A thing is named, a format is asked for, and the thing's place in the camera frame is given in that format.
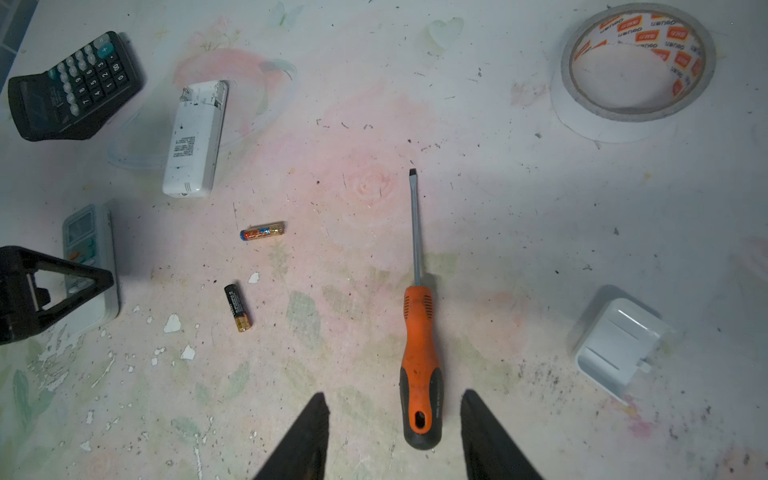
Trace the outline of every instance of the black object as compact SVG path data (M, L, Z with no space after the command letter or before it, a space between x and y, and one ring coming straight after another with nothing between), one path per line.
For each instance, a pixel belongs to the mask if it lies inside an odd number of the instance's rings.
M43 310L51 296L35 284L38 270L82 276L93 279L93 283ZM0 247L0 345L37 335L113 285L109 270L22 247Z
M26 140L85 140L139 90L138 69L108 31L45 73L9 79L8 105Z
M469 480L543 480L474 390L462 397ZM323 480L330 413L316 393L253 480Z
M413 431L411 428L411 422L409 418L409 383L408 373L406 369L400 367L400 406L402 408L402 434L408 442L408 445L414 449L429 450L435 448L442 439L442 371L440 368L435 369L432 372L432 376L429 377L429 406L432 408L432 427L425 434L419 434Z
M464 392L461 415L469 480L542 480L475 390Z
M326 397L316 393L254 480L323 480L328 451Z

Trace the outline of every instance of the screwdriver shaft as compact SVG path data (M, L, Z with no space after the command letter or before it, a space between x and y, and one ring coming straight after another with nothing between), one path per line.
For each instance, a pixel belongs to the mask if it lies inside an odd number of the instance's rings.
M419 222L419 189L416 169L410 172L411 181L411 221L413 223L413 284L422 285L422 231Z

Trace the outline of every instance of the masking tape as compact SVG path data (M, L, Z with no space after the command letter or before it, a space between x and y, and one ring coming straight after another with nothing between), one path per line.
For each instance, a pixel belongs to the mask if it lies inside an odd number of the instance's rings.
M636 45L665 62L670 75L661 103L617 106L586 93L574 68L580 61L584 64L586 54L594 60L595 51L605 45ZM666 5L630 3L589 18L571 36L552 78L552 105L565 126L583 137L608 143L636 141L670 126L672 116L701 95L714 70L714 43L695 18Z

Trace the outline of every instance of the black rubber grip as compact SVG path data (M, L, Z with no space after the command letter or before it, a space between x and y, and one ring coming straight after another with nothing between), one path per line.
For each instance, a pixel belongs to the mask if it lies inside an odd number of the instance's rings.
M432 407L432 428L421 435L411 429L409 421L408 373L400 367L400 405L402 407L402 431L408 445L414 449L429 450L435 448L442 438L442 372L435 369L429 377L429 405Z

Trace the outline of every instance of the orange screwdriver handle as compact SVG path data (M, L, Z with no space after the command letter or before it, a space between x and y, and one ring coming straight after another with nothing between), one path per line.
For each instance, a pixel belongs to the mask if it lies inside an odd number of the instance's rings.
M406 441L427 450L442 437L442 372L432 340L432 292L410 286L403 302L408 339L400 368L400 404Z

